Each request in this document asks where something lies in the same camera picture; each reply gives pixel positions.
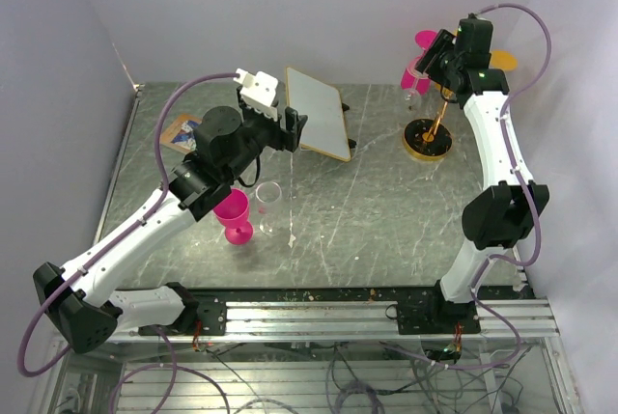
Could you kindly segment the clear wine glass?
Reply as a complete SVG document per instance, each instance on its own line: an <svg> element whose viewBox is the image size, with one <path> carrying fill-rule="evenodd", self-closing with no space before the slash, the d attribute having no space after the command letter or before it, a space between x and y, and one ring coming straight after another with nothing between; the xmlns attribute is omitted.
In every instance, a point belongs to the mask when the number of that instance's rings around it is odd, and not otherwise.
<svg viewBox="0 0 618 414"><path fill-rule="evenodd" d="M417 56L410 61L401 80L401 88L409 110L421 104L422 96L427 93L430 85L429 77L415 68L419 59L420 57Z"/></svg>
<svg viewBox="0 0 618 414"><path fill-rule="evenodd" d="M255 200L260 215L260 230L265 235L275 235L278 228L278 212L283 193L274 181L265 181L257 186Z"/></svg>

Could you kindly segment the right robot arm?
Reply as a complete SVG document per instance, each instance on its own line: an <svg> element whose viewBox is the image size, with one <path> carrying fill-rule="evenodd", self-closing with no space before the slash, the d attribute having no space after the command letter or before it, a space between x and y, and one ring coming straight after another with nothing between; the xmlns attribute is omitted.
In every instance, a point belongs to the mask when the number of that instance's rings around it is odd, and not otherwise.
<svg viewBox="0 0 618 414"><path fill-rule="evenodd" d="M460 106L481 160L482 190L463 209L464 241L448 272L420 303L388 308L402 335L477 332L475 301L492 266L509 262L508 250L540 232L549 190L527 169L510 116L506 74L492 66L490 21L477 14L456 32L441 30L414 68L436 83L446 104Z"/></svg>

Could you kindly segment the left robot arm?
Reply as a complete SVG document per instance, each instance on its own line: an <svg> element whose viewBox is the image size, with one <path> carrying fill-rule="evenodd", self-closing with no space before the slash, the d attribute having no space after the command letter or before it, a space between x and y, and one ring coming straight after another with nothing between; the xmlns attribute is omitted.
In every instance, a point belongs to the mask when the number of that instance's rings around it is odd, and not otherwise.
<svg viewBox="0 0 618 414"><path fill-rule="evenodd" d="M112 234L82 256L34 273L45 313L77 354L102 345L114 332L159 325L174 334L193 330L199 301L178 283L121 291L126 275L167 239L199 222L232 193L262 151L294 152L308 118L291 107L269 118L249 106L217 106L193 130L196 147L167 184Z"/></svg>

